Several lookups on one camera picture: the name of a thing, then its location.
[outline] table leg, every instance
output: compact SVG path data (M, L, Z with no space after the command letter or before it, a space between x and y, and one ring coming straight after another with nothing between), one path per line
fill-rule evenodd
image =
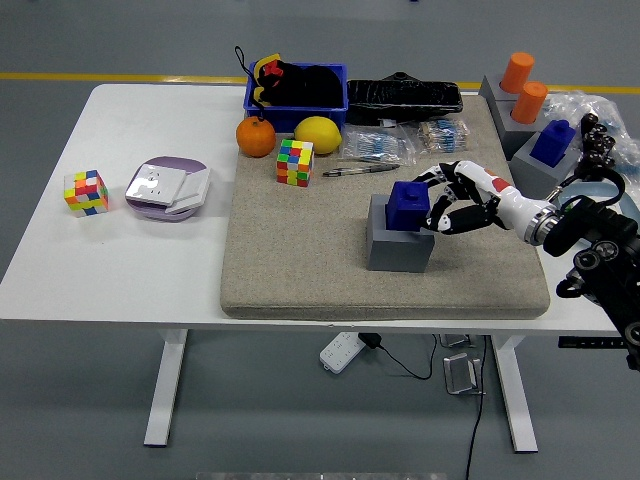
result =
M144 438L144 444L147 447L167 446L187 332L186 329L160 331L160 335L165 340L164 350L162 351L156 390L151 403L147 434Z
M502 395L507 408L513 448L516 453L535 453L538 451L538 444L531 424L515 352L516 346L523 339L524 336L519 335L492 335L491 337L502 384Z

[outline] stuffed toy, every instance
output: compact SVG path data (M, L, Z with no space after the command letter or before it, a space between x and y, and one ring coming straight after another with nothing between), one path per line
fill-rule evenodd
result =
M258 60L250 73L257 85L253 103L265 107L344 107L340 79L329 67L301 67L283 62L276 53Z

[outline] gray box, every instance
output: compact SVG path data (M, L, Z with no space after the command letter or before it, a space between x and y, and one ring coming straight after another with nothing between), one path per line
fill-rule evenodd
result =
M367 270L423 273L429 263L434 232L387 230L389 195L371 195L367 220Z
M541 132L547 126L542 111L536 121L525 125L511 118L511 111L519 95L507 93L500 88L500 75L485 76L478 92L487 101L493 123L498 131L498 138L502 145L505 158L510 161L515 153L527 143L536 132Z
M580 152L567 149L558 165L550 167L531 156L538 138L540 133L531 137L509 162L515 187L525 197L535 200L541 200L549 195L554 187L567 178L580 160Z
M478 90L478 95L484 97L487 103L515 102L518 100L517 93L505 92L500 88L502 77L503 75L499 73L482 77L482 84L480 85L480 90Z

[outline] lemon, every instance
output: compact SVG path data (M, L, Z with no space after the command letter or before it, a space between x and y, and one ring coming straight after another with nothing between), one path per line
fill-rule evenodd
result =
M342 143L338 126L326 117L309 117L301 121L293 132L300 142L313 143L316 153L331 153Z

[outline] clear plastic bag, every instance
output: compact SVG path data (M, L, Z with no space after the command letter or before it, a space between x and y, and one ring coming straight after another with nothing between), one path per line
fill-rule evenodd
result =
M598 117L598 123L607 127L607 135L613 137L615 146L610 152L615 162L613 167L626 182L626 191L640 205L640 142L629 136L617 105L597 95L581 91L552 93L547 95L543 107L547 120L567 120L580 132L580 120L587 113ZM576 135L570 148L581 151L582 139Z
M365 127L346 124L342 131L340 157L375 163L415 165L416 148L402 125Z
M464 152L469 147L469 128L462 119L434 118L420 122L420 153Z

